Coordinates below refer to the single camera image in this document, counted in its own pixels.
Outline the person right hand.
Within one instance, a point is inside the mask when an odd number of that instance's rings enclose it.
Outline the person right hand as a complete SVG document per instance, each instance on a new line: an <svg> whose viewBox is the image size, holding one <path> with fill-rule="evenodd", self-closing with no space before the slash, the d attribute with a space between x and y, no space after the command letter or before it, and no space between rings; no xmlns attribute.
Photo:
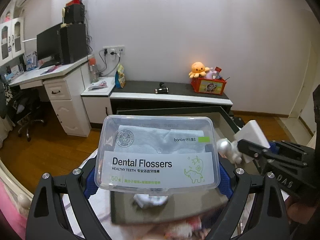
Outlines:
<svg viewBox="0 0 320 240"><path fill-rule="evenodd" d="M319 200L312 206L311 203L299 201L297 198L289 196L285 200L285 206L287 217L290 222L307 224L317 210Z"/></svg>

